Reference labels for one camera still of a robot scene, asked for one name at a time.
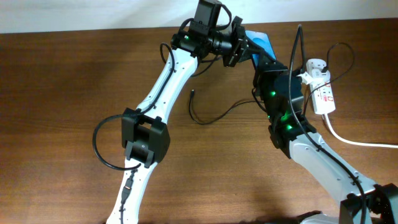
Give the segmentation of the blue smartphone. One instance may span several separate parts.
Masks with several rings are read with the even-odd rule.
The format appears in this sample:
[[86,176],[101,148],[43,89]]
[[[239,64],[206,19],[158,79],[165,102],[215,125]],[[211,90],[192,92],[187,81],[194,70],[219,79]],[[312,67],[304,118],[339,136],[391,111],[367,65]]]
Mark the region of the blue smartphone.
[[266,33],[246,30],[246,48],[243,60],[250,59],[257,70],[261,66],[273,65],[277,62],[274,50]]

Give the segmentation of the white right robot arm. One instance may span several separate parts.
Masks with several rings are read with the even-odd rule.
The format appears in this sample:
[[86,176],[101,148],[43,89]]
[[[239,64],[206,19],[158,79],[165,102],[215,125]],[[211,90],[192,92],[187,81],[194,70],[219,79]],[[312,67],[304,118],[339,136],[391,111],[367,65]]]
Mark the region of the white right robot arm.
[[301,165],[339,205],[338,217],[314,211],[298,223],[397,223],[397,186],[379,185],[340,157],[308,122],[302,112],[302,85],[309,85],[317,113],[326,117],[331,104],[327,63],[310,59],[296,72],[268,54],[252,56],[254,95],[264,102],[274,146]]

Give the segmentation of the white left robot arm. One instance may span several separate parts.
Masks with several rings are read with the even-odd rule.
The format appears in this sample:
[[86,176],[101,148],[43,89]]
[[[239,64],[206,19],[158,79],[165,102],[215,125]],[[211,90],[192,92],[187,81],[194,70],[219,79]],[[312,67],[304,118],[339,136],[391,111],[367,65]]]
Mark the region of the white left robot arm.
[[[107,223],[137,223],[139,209],[150,175],[164,159],[170,146],[167,127],[171,110],[183,86],[208,54],[222,58],[225,66],[262,56],[274,58],[268,35],[246,30],[241,19],[235,17],[227,26],[215,22],[204,23],[189,18],[183,21],[171,43],[162,43],[169,54],[163,57],[164,68],[145,99],[132,110],[112,115],[100,121],[93,131],[92,146],[95,156],[106,167],[123,172],[114,208]],[[121,120],[124,166],[106,161],[97,147],[97,135],[105,123]]]

